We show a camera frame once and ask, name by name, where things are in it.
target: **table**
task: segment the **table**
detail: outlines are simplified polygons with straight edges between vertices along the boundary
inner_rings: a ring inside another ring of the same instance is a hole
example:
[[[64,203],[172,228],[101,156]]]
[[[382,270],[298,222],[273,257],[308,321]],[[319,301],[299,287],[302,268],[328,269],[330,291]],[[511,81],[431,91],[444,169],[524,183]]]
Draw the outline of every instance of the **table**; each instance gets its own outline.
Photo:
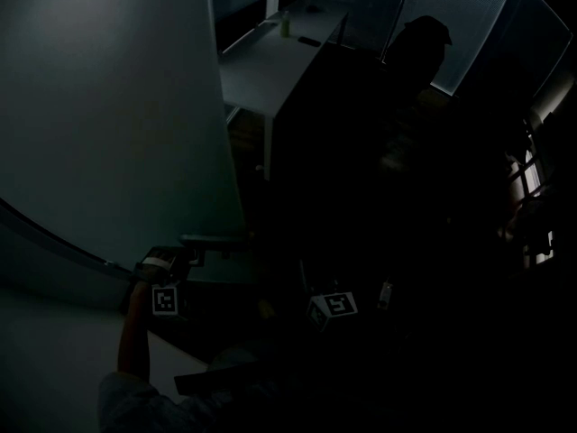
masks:
[[[315,5],[322,11],[308,13],[308,5]],[[266,180],[270,180],[272,129],[277,114],[339,24],[337,43],[341,43],[348,17],[345,6],[327,0],[299,0],[287,9],[290,12],[289,38],[280,36],[282,12],[279,12],[219,58],[225,103],[265,117]],[[299,37],[319,41],[321,45],[306,45],[298,41]]]

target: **bottle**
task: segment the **bottle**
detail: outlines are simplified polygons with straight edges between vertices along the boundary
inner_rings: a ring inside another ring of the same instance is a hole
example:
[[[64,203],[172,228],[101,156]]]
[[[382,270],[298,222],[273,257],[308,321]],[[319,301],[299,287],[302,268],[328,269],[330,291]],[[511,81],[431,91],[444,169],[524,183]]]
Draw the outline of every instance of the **bottle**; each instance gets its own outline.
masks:
[[[283,39],[290,37],[290,15],[288,11],[282,14],[282,21],[280,22],[280,36]]]

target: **person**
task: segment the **person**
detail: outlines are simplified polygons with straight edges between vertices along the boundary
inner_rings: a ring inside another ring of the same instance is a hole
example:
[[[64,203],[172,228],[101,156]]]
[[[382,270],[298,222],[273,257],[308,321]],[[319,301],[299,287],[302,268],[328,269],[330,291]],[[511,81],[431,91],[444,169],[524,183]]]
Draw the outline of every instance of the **person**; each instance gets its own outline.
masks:
[[[428,88],[444,61],[444,46],[453,45],[449,29],[432,16],[405,23],[385,53],[397,106],[406,107]]]
[[[157,267],[144,265],[149,277]],[[326,378],[302,371],[290,360],[280,371],[245,382],[239,389],[219,389],[173,402],[150,385],[150,355],[147,317],[151,314],[151,285],[139,281],[130,297],[121,336],[116,372],[101,382],[98,397],[100,431],[116,432],[196,432],[196,431],[351,431],[381,427],[398,421],[379,403],[365,402],[339,392]],[[270,355],[262,341],[245,342],[230,348],[213,361],[211,370],[240,366]],[[331,373],[334,385],[342,376]]]

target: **white table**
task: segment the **white table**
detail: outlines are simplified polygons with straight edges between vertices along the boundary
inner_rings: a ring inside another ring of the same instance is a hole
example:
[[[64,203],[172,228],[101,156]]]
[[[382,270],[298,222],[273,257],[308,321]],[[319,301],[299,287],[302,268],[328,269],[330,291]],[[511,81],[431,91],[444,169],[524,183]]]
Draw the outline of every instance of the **white table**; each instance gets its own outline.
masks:
[[[308,5],[321,8],[308,13]],[[274,119],[298,81],[321,51],[339,24],[338,43],[343,39],[348,10],[326,0],[300,0],[288,8],[290,37],[280,36],[282,14],[274,14],[253,32],[236,43],[219,59],[225,103],[263,114],[264,178],[270,179],[272,128]],[[307,37],[319,47],[298,41]]]

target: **white wall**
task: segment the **white wall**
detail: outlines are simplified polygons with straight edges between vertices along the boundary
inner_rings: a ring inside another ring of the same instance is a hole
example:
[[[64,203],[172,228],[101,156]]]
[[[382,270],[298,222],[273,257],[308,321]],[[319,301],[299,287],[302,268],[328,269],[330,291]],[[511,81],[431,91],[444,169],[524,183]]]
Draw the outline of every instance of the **white wall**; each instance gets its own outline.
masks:
[[[132,269],[244,230],[208,0],[0,0],[0,197]]]
[[[118,310],[127,274],[104,266],[0,207],[0,285],[71,304]]]
[[[116,365],[123,318],[0,288],[0,426],[97,432],[97,387]],[[173,377],[206,366],[149,335],[151,383],[178,402]]]

